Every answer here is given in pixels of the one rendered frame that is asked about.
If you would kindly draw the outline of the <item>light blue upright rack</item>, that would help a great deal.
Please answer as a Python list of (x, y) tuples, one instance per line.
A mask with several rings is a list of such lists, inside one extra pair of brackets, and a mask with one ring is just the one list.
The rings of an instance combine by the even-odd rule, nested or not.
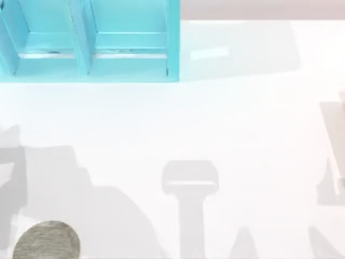
[(0, 0), (0, 82), (180, 78), (181, 0)]

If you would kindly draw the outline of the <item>grey round stone coaster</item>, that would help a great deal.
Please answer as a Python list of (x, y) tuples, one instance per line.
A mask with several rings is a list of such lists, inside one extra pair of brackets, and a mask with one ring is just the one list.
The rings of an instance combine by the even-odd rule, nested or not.
[(65, 222), (36, 223), (16, 242), (12, 259), (79, 259), (80, 238)]

